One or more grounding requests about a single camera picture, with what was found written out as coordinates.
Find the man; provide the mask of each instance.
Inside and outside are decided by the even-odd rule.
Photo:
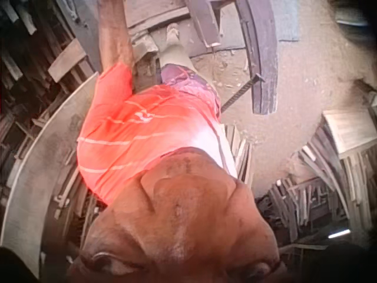
[[[163,85],[132,94],[122,0],[99,0],[104,73],[78,139],[81,174],[107,205],[70,269],[77,282],[251,282],[282,269],[276,240],[238,181],[215,89],[175,25]]]

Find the wooden stick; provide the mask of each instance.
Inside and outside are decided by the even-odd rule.
[[[28,33],[32,35],[37,31],[37,28],[35,27],[33,20],[31,18],[31,15],[28,13],[28,11],[22,6],[22,4],[19,4],[16,6],[16,10],[21,17],[22,22],[26,26],[26,29],[28,30]]]
[[[12,5],[9,3],[9,0],[0,0],[0,6],[13,24],[19,20],[16,11],[14,11]]]

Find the striped shirt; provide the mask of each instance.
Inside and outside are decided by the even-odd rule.
[[[87,186],[109,204],[128,179],[176,149],[202,149],[223,166],[219,135],[216,113],[203,99],[168,85],[132,95],[131,70],[118,63],[97,81],[78,138],[78,165]]]

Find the floor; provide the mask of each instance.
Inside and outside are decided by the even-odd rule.
[[[290,156],[311,138],[323,110],[362,104],[354,80],[364,79],[377,87],[374,51],[342,35],[327,0],[299,0],[299,24],[299,42],[279,43],[277,113],[254,115],[247,93],[222,117],[223,123],[235,123],[254,145],[256,198],[287,175]],[[249,78],[244,71],[244,50],[222,51],[193,61],[200,72],[213,78],[222,101]]]

